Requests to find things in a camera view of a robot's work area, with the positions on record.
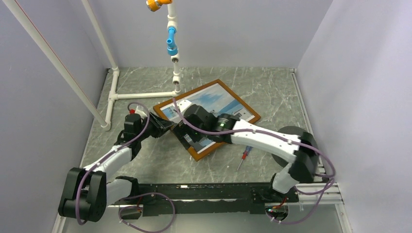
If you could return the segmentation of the wooden picture frame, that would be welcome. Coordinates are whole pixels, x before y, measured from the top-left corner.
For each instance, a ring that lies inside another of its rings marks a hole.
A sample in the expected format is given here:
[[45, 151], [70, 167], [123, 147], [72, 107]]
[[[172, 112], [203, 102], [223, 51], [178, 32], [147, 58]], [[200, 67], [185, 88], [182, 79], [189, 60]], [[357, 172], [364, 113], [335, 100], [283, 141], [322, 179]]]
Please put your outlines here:
[[[185, 112], [183, 105], [196, 104], [208, 112], [208, 117], [214, 115], [217, 118], [222, 114], [229, 114], [252, 124], [261, 119], [252, 107], [219, 79], [181, 94], [175, 100], [182, 114]], [[223, 143], [216, 143], [206, 137], [201, 137], [200, 133], [185, 125], [177, 114], [172, 100], [155, 105], [153, 110], [162, 119], [175, 123], [171, 132], [195, 161], [203, 159], [223, 145]]]

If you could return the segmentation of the blue handled screwdriver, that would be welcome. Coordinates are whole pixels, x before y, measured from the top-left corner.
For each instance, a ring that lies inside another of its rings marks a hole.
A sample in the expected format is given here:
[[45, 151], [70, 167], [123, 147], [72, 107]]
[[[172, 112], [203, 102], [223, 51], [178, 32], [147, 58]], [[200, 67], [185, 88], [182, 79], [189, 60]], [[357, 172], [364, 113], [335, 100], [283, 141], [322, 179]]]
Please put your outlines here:
[[237, 171], [240, 169], [243, 161], [246, 159], [246, 157], [249, 155], [249, 153], [250, 153], [250, 151], [251, 151], [252, 149], [253, 149], [253, 148], [252, 148], [251, 146], [247, 146], [247, 147], [245, 148], [245, 150], [244, 150], [244, 152], [243, 152], [243, 154], [242, 154], [242, 157], [241, 157], [241, 161], [240, 161], [240, 163], [239, 163], [239, 165], [238, 165], [238, 167], [237, 167]]

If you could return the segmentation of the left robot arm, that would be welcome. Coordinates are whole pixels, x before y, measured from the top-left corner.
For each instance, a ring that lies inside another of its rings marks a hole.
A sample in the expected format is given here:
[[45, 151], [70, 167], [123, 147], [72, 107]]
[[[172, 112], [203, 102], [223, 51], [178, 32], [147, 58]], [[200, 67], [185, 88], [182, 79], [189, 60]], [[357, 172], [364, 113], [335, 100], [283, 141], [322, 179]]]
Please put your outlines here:
[[107, 206], [123, 199], [135, 203], [141, 194], [138, 180], [118, 176], [109, 182], [121, 167], [131, 162], [141, 150], [141, 142], [148, 137], [159, 138], [177, 126], [153, 113], [136, 113], [125, 117], [124, 128], [114, 146], [94, 163], [69, 170], [58, 206], [60, 216], [75, 218], [81, 224], [99, 221]]

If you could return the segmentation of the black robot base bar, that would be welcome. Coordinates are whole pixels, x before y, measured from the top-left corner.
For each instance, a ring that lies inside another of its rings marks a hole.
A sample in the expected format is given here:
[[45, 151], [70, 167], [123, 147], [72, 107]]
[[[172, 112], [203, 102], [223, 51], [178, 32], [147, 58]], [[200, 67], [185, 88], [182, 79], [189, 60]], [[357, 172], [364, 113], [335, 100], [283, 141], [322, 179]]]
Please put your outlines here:
[[287, 194], [270, 190], [268, 182], [258, 183], [164, 183], [139, 185], [143, 198], [119, 200], [121, 207], [138, 204], [143, 216], [171, 214], [237, 213], [264, 214], [267, 208], [299, 201], [291, 189]]

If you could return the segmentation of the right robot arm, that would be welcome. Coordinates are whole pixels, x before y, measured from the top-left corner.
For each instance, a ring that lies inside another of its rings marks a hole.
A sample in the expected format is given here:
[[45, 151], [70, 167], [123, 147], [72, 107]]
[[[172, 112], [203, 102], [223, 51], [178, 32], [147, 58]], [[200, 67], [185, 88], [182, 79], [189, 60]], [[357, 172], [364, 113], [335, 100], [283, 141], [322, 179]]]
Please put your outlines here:
[[286, 165], [274, 175], [268, 187], [271, 200], [280, 201], [297, 184], [314, 181], [318, 155], [311, 134], [275, 132], [230, 114], [216, 117], [197, 104], [174, 104], [174, 110], [185, 134], [194, 142], [207, 138], [215, 143], [245, 145], [283, 159]]

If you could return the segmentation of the blue pipe elbow fitting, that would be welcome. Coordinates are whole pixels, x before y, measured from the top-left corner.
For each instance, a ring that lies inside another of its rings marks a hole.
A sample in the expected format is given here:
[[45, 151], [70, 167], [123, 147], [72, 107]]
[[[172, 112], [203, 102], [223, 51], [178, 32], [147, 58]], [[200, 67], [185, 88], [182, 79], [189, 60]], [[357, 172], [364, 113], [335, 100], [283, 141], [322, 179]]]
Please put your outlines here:
[[178, 47], [175, 42], [175, 34], [177, 30], [175, 27], [168, 28], [167, 50], [170, 56], [175, 56], [178, 53]]

